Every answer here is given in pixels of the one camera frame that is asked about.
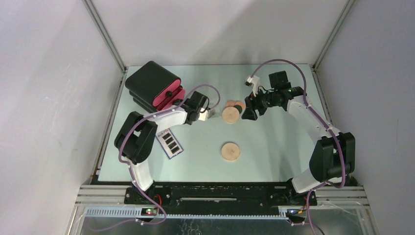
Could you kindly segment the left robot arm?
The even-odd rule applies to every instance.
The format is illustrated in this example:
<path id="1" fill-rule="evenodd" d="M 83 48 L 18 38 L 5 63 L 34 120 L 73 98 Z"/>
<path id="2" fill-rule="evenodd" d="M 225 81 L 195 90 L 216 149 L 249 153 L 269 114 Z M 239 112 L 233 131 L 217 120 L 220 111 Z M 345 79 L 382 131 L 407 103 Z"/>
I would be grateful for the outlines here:
<path id="1" fill-rule="evenodd" d="M 138 188 L 136 198 L 143 204 L 151 203 L 155 197 L 148 158 L 157 133 L 177 125 L 191 125 L 201 111 L 207 110 L 203 107 L 205 104 L 209 104 L 209 98 L 194 91 L 185 99 L 175 100 L 165 110 L 146 115 L 134 111 L 127 116 L 114 145 L 118 149 L 118 160 L 127 165 L 132 183 Z"/>

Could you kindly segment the large beige sponge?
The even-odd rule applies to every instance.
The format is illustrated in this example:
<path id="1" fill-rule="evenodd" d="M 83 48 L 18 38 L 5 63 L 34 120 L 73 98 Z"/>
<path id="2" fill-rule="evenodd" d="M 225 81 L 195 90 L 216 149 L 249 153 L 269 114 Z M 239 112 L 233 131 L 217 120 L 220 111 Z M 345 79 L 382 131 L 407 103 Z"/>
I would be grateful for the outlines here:
<path id="1" fill-rule="evenodd" d="M 239 110 L 235 107 L 227 107 L 222 112 L 222 119 L 228 124 L 235 124 L 240 117 Z"/>

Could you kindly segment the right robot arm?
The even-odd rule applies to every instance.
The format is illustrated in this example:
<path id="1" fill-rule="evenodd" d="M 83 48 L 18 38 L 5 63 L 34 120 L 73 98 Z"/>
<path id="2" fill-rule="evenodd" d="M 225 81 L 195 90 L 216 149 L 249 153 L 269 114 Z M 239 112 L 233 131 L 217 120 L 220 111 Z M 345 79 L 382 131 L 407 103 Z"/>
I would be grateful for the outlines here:
<path id="1" fill-rule="evenodd" d="M 315 147 L 309 168 L 291 180 L 285 200 L 292 205 L 304 199 L 304 192 L 328 181 L 343 183 L 355 170 L 355 137 L 343 133 L 317 112 L 301 87 L 292 87 L 285 71 L 269 75 L 270 90 L 262 90 L 259 77 L 246 78 L 252 92 L 245 98 L 242 119 L 257 120 L 267 109 L 281 107 L 306 130 Z"/>

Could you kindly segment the black pink drawer organizer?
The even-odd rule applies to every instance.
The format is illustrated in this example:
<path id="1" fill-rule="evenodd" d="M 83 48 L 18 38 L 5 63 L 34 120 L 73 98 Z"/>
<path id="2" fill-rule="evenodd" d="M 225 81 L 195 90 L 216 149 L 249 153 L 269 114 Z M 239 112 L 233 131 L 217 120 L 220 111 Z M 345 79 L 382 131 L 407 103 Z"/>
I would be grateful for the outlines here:
<path id="1" fill-rule="evenodd" d="M 127 78 L 125 86 L 135 103 L 153 113 L 158 112 L 152 104 L 154 98 L 176 79 L 180 78 L 156 62 L 149 61 Z"/>

